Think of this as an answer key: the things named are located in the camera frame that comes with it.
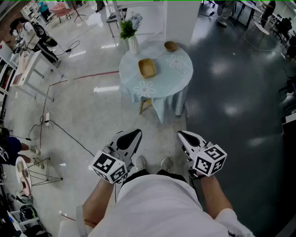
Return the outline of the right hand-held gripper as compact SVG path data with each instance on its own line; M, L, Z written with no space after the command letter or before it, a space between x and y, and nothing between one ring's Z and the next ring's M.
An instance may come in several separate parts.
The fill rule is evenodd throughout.
M223 168L227 153L219 145L190 131L178 131L177 139L187 156L184 173L189 179L210 177Z

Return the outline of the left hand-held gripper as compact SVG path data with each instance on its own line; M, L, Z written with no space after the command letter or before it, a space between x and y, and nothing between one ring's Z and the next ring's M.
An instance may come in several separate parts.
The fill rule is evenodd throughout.
M134 166L131 158L136 153L141 139L140 129L116 133L111 141L97 152L91 163L93 171L111 184L122 183Z

